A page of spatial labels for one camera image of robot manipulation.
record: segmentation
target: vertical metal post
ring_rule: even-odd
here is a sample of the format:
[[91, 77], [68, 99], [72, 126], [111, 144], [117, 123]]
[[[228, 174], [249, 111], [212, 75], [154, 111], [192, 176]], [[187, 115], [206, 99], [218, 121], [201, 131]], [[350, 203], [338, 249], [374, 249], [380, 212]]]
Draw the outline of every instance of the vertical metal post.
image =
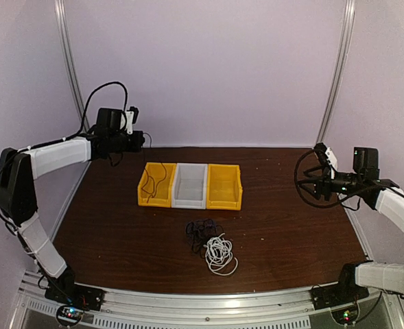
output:
[[[75, 107], [77, 108], [78, 115], [81, 119], [84, 111], [84, 104], [83, 98], [81, 97], [80, 86], [78, 84], [77, 73], [75, 72], [75, 66], [73, 63], [71, 43], [69, 41], [69, 34], [67, 29], [66, 14], [64, 12], [64, 0], [56, 0], [56, 18], [58, 30], [60, 32], [60, 41], [64, 55], [64, 63], [66, 64], [67, 77], [71, 86]], [[90, 128], [87, 117], [84, 121], [84, 128], [85, 130], [88, 130]]]
[[348, 56], [348, 50], [351, 42], [351, 35], [353, 34], [355, 17], [355, 0], [346, 0], [344, 22], [342, 25], [342, 34], [340, 36], [339, 53], [337, 54], [337, 61], [334, 70], [333, 82], [331, 83], [331, 89], [328, 100], [326, 102], [326, 108], [322, 123], [320, 125], [317, 143], [324, 140], [326, 131], [330, 123], [331, 115], [333, 114], [334, 105], [337, 99], [337, 93], [339, 92], [340, 84], [342, 83], [342, 74], [345, 67], [346, 58]]

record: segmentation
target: yellow bin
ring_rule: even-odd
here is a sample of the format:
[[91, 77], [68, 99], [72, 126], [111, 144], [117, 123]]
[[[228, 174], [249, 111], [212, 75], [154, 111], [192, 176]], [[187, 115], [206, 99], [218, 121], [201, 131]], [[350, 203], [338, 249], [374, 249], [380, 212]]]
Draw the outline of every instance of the yellow bin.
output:
[[147, 162], [138, 185], [138, 205], [171, 208], [176, 163]]
[[241, 210], [240, 166], [208, 164], [207, 209]]

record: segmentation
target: white cable bundle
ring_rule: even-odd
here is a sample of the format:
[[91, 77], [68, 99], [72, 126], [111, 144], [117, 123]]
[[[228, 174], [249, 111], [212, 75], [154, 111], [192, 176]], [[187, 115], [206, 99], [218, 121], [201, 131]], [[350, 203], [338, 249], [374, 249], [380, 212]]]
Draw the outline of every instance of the white cable bundle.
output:
[[[205, 261], [208, 264], [208, 268], [214, 274], [218, 276], [229, 276], [234, 273], [238, 267], [238, 260], [232, 253], [232, 243], [222, 238], [224, 233], [221, 233], [215, 238], [210, 238], [208, 243], [204, 245], [206, 248]], [[232, 259], [235, 259], [235, 267], [229, 273], [220, 273]]]

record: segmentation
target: wood grain surface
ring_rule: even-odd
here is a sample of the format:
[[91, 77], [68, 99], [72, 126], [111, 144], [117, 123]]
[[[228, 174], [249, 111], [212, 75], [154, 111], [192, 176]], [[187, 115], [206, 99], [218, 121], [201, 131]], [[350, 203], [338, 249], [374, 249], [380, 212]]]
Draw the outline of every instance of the wood grain surface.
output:
[[[241, 211], [184, 210], [137, 205], [143, 154], [125, 154], [118, 167], [91, 164], [57, 234], [55, 245], [77, 281], [153, 293], [274, 291], [337, 281], [345, 263], [364, 254], [342, 207], [306, 205], [293, 170], [306, 149], [146, 149], [147, 161], [239, 164]], [[239, 260], [230, 277], [212, 274], [191, 253], [190, 221], [212, 218], [233, 242]]]

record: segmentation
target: white bin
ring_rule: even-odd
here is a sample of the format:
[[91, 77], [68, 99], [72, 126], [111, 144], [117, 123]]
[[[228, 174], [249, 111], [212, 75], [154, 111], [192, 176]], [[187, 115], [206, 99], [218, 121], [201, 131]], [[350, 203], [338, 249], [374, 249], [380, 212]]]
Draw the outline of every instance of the white bin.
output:
[[172, 208], [206, 208], [208, 165], [178, 163], [172, 191]]

